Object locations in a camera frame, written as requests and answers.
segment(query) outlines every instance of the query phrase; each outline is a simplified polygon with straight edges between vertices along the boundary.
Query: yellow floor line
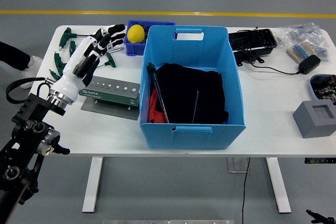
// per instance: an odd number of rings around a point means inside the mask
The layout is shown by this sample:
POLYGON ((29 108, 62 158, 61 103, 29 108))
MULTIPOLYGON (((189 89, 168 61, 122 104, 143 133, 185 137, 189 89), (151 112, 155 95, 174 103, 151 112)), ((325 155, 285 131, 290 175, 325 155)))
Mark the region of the yellow floor line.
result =
POLYGON ((122 10, 0 10, 0 14, 156 15, 156 16, 236 16, 236 17, 285 17, 285 18, 336 18, 336 14, 242 13, 242 12, 160 12, 160 11, 122 11, 122 10))

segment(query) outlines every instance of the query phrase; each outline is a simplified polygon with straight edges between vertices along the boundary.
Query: metal base plate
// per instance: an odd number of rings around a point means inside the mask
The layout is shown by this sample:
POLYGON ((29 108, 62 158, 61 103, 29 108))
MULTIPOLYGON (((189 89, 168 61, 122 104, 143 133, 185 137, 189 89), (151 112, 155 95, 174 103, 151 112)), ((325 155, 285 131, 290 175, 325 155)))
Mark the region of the metal base plate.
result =
POLYGON ((100 113, 104 115, 117 116, 130 120, 137 120, 140 114, 138 106, 129 106, 126 104, 108 102, 87 97, 82 105, 82 110, 100 113))

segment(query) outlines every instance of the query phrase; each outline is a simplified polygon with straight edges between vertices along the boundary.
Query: black cable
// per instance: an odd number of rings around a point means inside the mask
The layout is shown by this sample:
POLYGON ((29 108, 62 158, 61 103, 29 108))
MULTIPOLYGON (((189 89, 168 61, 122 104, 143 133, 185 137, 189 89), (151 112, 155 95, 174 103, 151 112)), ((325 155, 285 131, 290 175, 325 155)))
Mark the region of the black cable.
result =
POLYGON ((300 74, 301 73, 301 71, 297 71, 296 73, 287 73, 287 72, 283 72, 283 71, 280 71, 280 70, 278 70, 278 69, 275 69, 275 68, 271 68, 271 67, 259 67, 259 66, 256 66, 256 65, 254 65, 254 63, 250 63, 253 67, 255 67, 255 68, 268 68, 268 69, 272 69, 272 70, 274 70, 274 71, 277 71, 277 72, 279 72, 279 73, 283 73, 283 74, 288 74, 288 75, 290 75, 290 76, 294 76, 294 75, 296 75, 296 74, 300 74))
POLYGON ((22 84, 25 84, 25 83, 28 83, 28 82, 31 82, 31 81, 44 81, 44 80, 45 80, 44 77, 35 77, 35 78, 25 78, 25 79, 21 79, 21 80, 17 80, 17 81, 12 82, 6 88, 6 99, 7 99, 7 101, 10 102, 10 103, 13 103, 13 104, 23 103, 25 100, 15 100, 15 99, 13 99, 9 96, 9 93, 12 90, 21 86, 22 84))
POLYGON ((249 157, 248 158, 248 163, 247 163, 247 168, 246 168, 246 173, 245 173, 245 179, 244 179, 244 193, 243 193, 243 206, 242 206, 242 213, 241 213, 241 224, 244 224, 244 205, 245 205, 245 189, 246 189, 246 178, 247 178, 247 173, 248 173, 248 168, 250 166, 250 161, 251 161, 251 158, 249 157))
POLYGON ((40 96, 40 89, 43 85, 47 85, 49 90, 50 90, 50 85, 45 83, 45 82, 42 82, 38 87, 37 87, 37 91, 36 91, 36 95, 39 97, 40 96))
POLYGON ((251 41, 254 40, 254 36, 255 36, 255 33, 253 33, 252 39, 249 41, 249 44, 250 44, 250 50, 249 50, 250 62, 244 61, 245 63, 249 63, 249 64, 251 64, 255 68, 267 68, 267 69, 271 69, 271 70, 274 70, 274 71, 279 72, 279 73, 288 74, 290 76, 295 76, 295 75, 301 73, 301 71, 297 71, 296 73, 287 73, 287 72, 283 72, 283 71, 280 71, 278 69, 271 68, 271 67, 260 67, 260 66, 254 65, 255 61, 252 62, 252 54, 251 54, 251 51, 252 51, 251 41))

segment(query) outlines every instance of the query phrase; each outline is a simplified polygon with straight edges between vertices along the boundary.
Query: blue plastic bin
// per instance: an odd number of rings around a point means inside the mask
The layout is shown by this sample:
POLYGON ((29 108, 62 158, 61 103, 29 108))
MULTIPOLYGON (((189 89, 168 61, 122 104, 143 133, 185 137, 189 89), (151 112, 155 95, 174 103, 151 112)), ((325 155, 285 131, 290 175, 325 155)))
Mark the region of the blue plastic bin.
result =
POLYGON ((146 43, 130 43, 127 39, 127 33, 128 30, 131 28, 133 25, 142 25, 144 29, 146 27, 151 27, 151 26, 174 26, 176 25, 175 22, 169 22, 169 21, 146 21, 146 20, 129 20, 128 25, 127 25, 127 30, 126 30, 126 36, 124 40, 124 44, 126 46, 126 55, 128 56, 136 56, 136 55, 143 55, 143 52, 145 50, 146 43))
POLYGON ((237 65, 225 27, 153 26, 144 51, 140 87, 140 127, 150 148, 226 149, 246 128, 237 65), (201 34, 202 40, 177 40, 176 34, 201 34), (222 74, 226 124, 148 123, 150 100, 149 62, 165 63, 222 74))

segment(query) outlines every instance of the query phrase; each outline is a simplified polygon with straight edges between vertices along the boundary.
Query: gray foam block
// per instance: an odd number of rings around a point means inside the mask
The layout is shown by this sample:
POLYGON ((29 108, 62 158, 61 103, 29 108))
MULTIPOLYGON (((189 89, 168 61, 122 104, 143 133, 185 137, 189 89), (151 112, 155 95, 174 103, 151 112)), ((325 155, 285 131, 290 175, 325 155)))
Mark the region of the gray foam block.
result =
POLYGON ((336 131, 336 107, 329 99, 303 101, 293 117, 303 138, 330 136, 336 131))

